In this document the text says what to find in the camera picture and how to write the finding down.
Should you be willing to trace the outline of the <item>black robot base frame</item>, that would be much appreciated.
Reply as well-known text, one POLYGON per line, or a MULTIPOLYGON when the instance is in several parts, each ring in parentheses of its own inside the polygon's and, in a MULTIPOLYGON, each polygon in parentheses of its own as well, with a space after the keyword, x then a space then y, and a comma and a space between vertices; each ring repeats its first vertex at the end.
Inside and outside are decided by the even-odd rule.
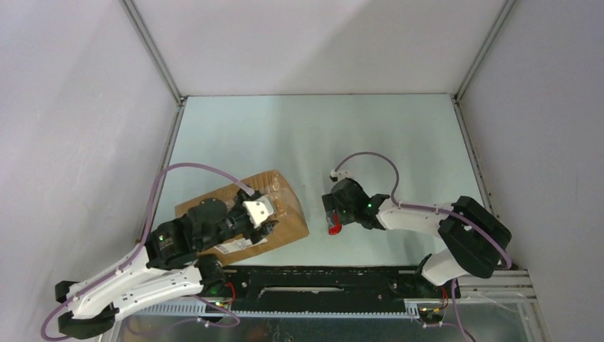
POLYGON ((201 316, 217 321, 218 307, 243 317, 419 318, 450 309, 463 291, 503 288, 505 273, 489 279, 461 276, 429 283, 411 266, 227 266, 225 280, 196 299, 173 299, 148 309, 166 316, 201 316), (214 308, 203 301, 214 304, 214 308))

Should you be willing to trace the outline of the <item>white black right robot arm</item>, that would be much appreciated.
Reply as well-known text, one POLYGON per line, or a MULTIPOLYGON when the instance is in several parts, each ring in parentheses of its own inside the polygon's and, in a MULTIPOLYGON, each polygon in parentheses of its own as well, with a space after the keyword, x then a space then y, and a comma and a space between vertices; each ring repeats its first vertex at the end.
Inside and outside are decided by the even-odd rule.
POLYGON ((351 178, 337 182, 321 197, 328 232, 338 234, 345 225, 365 229, 407 230, 441 239, 445 248, 426 256, 414 279, 415 291, 432 298, 443 284, 464 275, 489 279, 497 266, 511 266, 506 248, 511 232, 475 199, 461 196, 444 204, 396 202, 392 196, 369 196, 351 178))

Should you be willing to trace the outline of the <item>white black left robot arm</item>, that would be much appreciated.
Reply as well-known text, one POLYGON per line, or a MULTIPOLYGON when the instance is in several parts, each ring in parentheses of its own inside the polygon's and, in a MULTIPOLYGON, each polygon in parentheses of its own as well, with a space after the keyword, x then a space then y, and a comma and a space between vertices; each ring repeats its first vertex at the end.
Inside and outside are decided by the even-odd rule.
POLYGON ((232 208, 215 198, 162 223, 104 275, 82 282, 61 281, 56 300, 63 338, 98 336, 118 321, 163 301, 189 295, 218 296, 225 287, 222 264, 199 253, 240 234, 251 237, 274 213, 261 199, 238 200, 232 208))

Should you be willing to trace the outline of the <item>brown cardboard express box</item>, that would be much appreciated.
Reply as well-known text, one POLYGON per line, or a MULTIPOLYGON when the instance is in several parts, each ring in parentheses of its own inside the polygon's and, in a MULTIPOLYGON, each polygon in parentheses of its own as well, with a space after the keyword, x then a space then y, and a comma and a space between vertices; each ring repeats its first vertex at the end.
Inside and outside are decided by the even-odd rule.
POLYGON ((226 185, 175 207, 172 220, 188 246, 235 264, 305 239, 308 225, 301 203, 277 170, 244 179, 246 192, 226 185))

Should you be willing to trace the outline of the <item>aluminium right corner post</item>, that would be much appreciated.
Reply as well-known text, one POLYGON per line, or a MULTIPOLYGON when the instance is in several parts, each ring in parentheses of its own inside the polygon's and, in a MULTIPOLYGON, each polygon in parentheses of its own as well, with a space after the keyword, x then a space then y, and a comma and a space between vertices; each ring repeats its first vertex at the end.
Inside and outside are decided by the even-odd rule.
POLYGON ((462 101, 462 98, 467 93, 472 81, 476 77, 479 69, 484 63, 488 53, 492 49, 495 44, 496 39, 498 38, 501 30, 507 22, 508 17, 511 15, 514 7, 516 6, 517 0, 505 0, 501 5, 501 8, 498 10, 497 15, 490 26, 487 34, 482 41, 479 50, 476 55, 472 59, 471 65, 468 68, 467 72, 464 74, 462 82, 457 88, 456 93, 454 94, 454 99, 457 103, 462 101))

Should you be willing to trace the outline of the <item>aluminium corner post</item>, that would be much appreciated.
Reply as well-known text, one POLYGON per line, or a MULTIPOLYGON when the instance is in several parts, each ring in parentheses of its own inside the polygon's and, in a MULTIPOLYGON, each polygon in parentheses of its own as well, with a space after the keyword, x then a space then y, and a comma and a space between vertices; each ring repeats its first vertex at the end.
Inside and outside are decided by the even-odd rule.
POLYGON ((454 94, 454 99, 457 103, 462 101, 462 98, 467 93, 472 81, 476 77, 479 69, 484 63, 488 53, 492 49, 495 44, 496 39, 498 38, 501 30, 507 22, 508 17, 511 15, 514 7, 516 6, 517 0, 505 0, 501 5, 501 8, 498 10, 497 15, 490 26, 487 34, 482 41, 479 50, 476 55, 472 59, 471 65, 468 68, 467 72, 464 74, 462 82, 457 88, 456 93, 454 94))
POLYGON ((185 99, 179 90, 176 81, 170 72, 170 69, 165 61, 158 45, 156 44, 152 32, 148 28, 141 11, 133 0, 120 0, 120 5, 123 7, 125 14, 131 21, 132 27, 139 36, 141 43, 147 51, 152 64, 158 72, 160 78, 166 85, 172 99, 177 105, 181 105, 185 99))

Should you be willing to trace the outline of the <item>red black utility knife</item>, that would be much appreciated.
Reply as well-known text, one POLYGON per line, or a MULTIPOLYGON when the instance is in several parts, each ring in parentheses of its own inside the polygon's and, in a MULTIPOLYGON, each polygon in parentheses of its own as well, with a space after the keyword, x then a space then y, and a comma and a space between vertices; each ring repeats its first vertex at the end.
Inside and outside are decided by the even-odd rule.
POLYGON ((341 232, 343 225, 341 224, 338 213, 335 210, 326 212, 326 221, 329 235, 337 235, 341 232))

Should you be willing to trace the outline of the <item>aluminium left corner post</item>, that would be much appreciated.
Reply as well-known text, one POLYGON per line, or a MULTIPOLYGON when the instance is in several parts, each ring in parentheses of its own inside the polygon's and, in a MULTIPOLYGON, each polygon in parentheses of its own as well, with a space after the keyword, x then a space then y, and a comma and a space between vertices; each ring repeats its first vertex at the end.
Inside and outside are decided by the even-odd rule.
POLYGON ((176 81, 170 72, 170 69, 165 61, 158 45, 156 44, 152 32, 148 28, 141 11, 133 0, 120 0, 120 5, 123 7, 125 14, 131 21, 132 27, 139 36, 141 43, 147 51, 152 64, 158 72, 160 78, 166 85, 172 99, 177 105, 181 105, 185 99, 179 90, 176 81))

